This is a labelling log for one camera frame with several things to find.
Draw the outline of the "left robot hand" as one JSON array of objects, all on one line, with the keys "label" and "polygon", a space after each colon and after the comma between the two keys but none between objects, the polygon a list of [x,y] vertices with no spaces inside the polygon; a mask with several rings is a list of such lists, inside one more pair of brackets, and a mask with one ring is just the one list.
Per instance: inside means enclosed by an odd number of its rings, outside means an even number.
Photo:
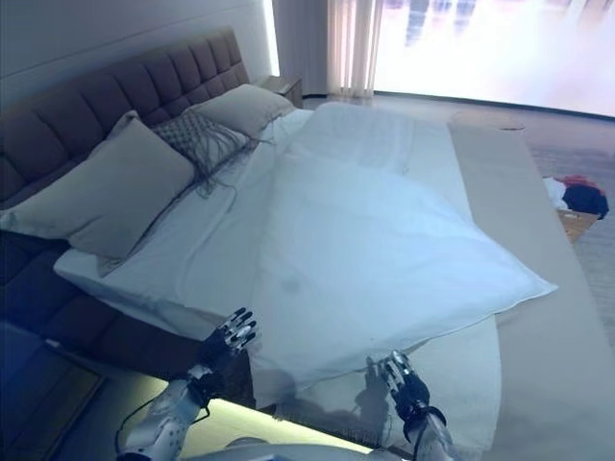
[{"label": "left robot hand", "polygon": [[241,307],[201,343],[196,364],[204,375],[221,374],[256,336],[254,313]]}]

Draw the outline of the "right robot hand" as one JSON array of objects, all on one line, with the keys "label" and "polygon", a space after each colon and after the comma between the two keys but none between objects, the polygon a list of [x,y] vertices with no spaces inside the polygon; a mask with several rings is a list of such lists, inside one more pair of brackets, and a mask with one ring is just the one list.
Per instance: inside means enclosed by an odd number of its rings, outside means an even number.
[{"label": "right robot hand", "polygon": [[395,350],[380,360],[369,357],[368,363],[376,377],[384,382],[396,412],[404,422],[425,418],[431,393],[404,352]]}]

